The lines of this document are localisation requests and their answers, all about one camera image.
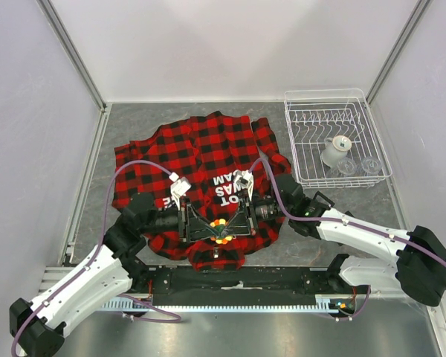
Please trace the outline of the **red black plaid shirt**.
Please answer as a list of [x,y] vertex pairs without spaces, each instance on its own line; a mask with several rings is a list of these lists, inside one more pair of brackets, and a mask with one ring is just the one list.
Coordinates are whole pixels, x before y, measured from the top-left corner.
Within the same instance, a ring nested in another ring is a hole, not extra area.
[[[211,222],[229,220],[236,212],[239,188],[233,183],[236,170],[252,170],[254,193],[260,197],[272,193],[265,168],[254,162],[265,154],[274,175],[291,173],[291,164],[283,156],[268,120],[231,117],[221,112],[192,116],[159,126],[150,138],[130,141],[114,150],[116,166],[125,169],[115,181],[112,205],[122,210],[133,194],[150,192],[155,205],[172,203],[170,180],[163,171],[144,164],[155,162],[189,180],[187,191],[193,207]],[[171,260],[188,260],[196,271],[236,270],[248,254],[277,241],[282,218],[260,222],[254,236],[233,238],[226,245],[211,239],[183,243],[176,232],[147,234],[149,248]]]

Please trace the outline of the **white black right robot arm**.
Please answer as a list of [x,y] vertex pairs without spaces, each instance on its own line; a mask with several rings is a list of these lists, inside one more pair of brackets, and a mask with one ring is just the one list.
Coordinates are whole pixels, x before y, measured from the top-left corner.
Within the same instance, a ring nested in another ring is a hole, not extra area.
[[327,198],[308,198],[292,176],[273,177],[272,194],[258,199],[254,177],[236,171],[233,183],[249,210],[246,223],[257,225],[285,217],[298,234],[348,245],[367,258],[343,257],[326,273],[327,287],[344,292],[350,286],[370,286],[382,292],[403,292],[426,306],[438,306],[446,292],[446,248],[428,228],[411,231],[387,228],[350,216],[334,208]]

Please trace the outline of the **yellow plush flower brooch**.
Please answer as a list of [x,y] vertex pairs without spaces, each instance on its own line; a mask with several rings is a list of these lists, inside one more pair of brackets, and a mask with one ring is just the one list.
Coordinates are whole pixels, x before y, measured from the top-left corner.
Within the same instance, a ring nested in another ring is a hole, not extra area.
[[226,245],[233,240],[233,236],[223,235],[226,225],[227,221],[225,219],[215,219],[210,223],[210,226],[218,233],[217,236],[211,237],[210,239],[217,245]]

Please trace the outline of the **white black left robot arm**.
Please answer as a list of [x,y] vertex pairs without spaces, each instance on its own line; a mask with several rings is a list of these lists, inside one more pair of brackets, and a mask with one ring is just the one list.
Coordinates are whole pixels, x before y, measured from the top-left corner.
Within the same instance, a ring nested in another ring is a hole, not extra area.
[[151,193],[136,193],[88,256],[32,300],[17,299],[9,309],[12,356],[54,356],[65,339],[104,303],[127,292],[142,292],[152,278],[137,255],[145,234],[177,232],[185,243],[217,235],[214,225],[188,198],[159,209]]

